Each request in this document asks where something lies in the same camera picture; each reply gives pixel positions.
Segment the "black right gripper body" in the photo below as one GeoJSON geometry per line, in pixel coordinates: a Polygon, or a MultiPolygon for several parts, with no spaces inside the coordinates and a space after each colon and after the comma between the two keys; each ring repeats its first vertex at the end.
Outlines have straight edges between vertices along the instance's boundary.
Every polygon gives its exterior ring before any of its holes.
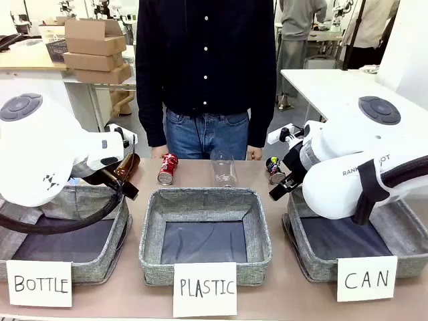
{"type": "Polygon", "coordinates": [[[300,150],[302,145],[293,146],[283,158],[283,163],[290,173],[286,176],[287,180],[293,183],[302,183],[308,172],[300,160],[300,150]]]}

